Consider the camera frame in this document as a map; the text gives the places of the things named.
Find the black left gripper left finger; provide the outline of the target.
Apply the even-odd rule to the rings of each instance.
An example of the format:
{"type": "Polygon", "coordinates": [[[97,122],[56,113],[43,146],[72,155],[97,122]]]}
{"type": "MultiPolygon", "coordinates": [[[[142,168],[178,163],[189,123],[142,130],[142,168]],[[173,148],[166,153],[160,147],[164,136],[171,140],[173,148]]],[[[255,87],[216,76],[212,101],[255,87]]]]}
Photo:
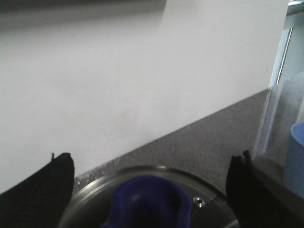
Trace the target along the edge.
{"type": "Polygon", "coordinates": [[[0,195],[2,228],[56,228],[74,187],[69,153],[53,156],[40,170],[0,195]]]}

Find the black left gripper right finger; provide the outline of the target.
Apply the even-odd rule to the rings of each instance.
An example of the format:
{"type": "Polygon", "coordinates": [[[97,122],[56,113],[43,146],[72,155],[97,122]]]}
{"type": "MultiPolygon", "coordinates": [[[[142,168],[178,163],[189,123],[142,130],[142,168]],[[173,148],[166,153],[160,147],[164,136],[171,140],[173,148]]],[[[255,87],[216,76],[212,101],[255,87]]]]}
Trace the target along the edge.
{"type": "Polygon", "coordinates": [[[254,173],[250,151],[232,156],[226,178],[227,200],[241,228],[302,228],[304,220],[288,209],[254,173]]]}

